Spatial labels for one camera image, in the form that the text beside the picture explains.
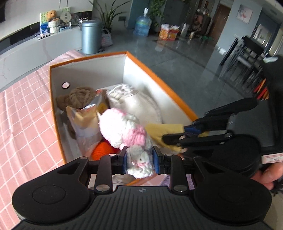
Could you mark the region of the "person right hand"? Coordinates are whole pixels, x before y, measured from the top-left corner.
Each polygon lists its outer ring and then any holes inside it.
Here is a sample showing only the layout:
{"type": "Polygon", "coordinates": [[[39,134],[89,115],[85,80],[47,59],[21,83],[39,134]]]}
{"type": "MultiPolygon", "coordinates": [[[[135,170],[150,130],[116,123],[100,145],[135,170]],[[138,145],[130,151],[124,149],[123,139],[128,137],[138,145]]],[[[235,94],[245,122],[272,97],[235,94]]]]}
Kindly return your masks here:
{"type": "Polygon", "coordinates": [[[272,164],[263,173],[261,171],[257,171],[252,179],[264,185],[268,190],[271,190],[274,187],[273,182],[281,178],[282,174],[283,163],[278,162],[272,164]]]}

